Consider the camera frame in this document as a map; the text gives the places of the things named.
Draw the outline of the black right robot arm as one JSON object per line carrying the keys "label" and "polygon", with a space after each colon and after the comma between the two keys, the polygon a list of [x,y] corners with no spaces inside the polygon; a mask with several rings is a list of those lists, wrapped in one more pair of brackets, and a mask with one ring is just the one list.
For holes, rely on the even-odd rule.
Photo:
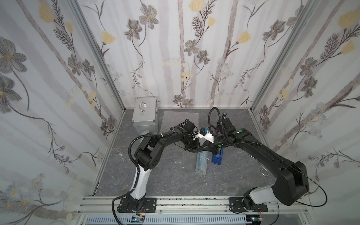
{"label": "black right robot arm", "polygon": [[205,148],[215,153],[219,148],[228,146],[247,152],[276,178],[274,184],[255,187],[244,194],[242,204],[246,210],[254,210],[257,206],[270,202],[291,206],[309,191],[307,169],[302,162],[294,163],[278,155],[244,128],[233,130],[228,136],[221,134],[217,137],[207,128],[202,128],[198,137],[206,139]]}

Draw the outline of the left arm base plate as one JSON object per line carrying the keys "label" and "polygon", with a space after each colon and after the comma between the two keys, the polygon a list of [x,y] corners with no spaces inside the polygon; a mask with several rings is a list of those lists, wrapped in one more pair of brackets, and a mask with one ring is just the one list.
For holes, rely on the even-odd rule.
{"label": "left arm base plate", "polygon": [[123,198],[117,207],[119,213],[145,212],[154,213],[157,207],[157,198],[143,198],[137,201],[132,198]]}

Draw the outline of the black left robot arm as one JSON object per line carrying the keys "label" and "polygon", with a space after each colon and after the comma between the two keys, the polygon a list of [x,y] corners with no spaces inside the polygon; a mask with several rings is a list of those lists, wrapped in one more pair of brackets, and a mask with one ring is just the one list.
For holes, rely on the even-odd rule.
{"label": "black left robot arm", "polygon": [[129,145],[128,154],[136,166],[136,175],[127,198],[136,202],[144,199],[150,173],[160,162],[165,147],[181,142],[185,151],[198,153],[200,142],[196,132],[196,125],[185,120],[165,133],[148,133],[135,138]]}

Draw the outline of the blue tape dispenser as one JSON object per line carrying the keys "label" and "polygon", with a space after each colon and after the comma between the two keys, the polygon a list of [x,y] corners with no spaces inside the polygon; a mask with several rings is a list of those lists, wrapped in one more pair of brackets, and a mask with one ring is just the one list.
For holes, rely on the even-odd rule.
{"label": "blue tape dispenser", "polygon": [[212,156],[211,162],[216,165],[221,165],[222,158],[223,158],[223,152],[224,152],[224,148],[219,148],[218,154]]}

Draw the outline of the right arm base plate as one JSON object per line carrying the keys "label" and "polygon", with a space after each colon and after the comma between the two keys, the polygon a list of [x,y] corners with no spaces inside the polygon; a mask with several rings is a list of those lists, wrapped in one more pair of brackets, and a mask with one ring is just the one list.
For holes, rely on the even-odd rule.
{"label": "right arm base plate", "polygon": [[268,212],[268,207],[265,203],[255,204],[246,197],[230,197],[229,210],[235,214],[243,212]]}

